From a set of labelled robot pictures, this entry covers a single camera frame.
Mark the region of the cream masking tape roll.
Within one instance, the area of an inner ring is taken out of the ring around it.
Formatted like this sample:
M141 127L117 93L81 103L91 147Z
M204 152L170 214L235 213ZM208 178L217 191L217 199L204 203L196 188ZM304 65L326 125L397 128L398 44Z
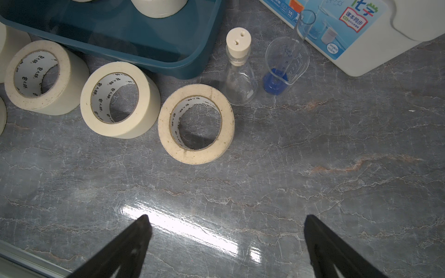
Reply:
M4 83L6 70L12 58L23 47L31 43L30 36L20 30L16 30L12 27L6 26L1 23L1 41L0 41L0 82Z
M7 108L5 102L0 98L0 135L3 133L7 121Z
M138 101L123 120L111 116L112 96L123 86L135 85ZM161 96L155 82L133 64L116 61L97 69L86 81L80 108L83 120L96 133L118 139L133 139L147 132L156 122Z
M42 92L45 75L59 67L52 87ZM90 76L87 64L61 45L34 41L19 50L5 75L5 91L17 107L46 115L64 115L80 104L83 86Z
M216 139L202 149L191 149L181 139L179 124L185 112L202 104L216 110L221 117ZM231 145L235 134L232 106L219 90L205 84L183 86L164 102L158 118L158 133L164 149L185 164L205 164L221 157Z
M132 4L143 15L162 19L179 12L187 0L132 0Z

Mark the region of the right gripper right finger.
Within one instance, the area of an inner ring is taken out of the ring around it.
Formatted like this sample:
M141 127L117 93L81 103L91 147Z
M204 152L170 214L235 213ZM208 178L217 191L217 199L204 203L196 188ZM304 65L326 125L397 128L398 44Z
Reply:
M317 278L384 278L374 267L315 215L304 223L304 237Z

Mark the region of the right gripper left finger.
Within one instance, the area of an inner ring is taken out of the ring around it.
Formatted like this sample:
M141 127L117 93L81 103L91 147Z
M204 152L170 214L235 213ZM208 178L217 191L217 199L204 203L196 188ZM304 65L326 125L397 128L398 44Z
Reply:
M69 277L139 277L152 235L148 215L143 214Z

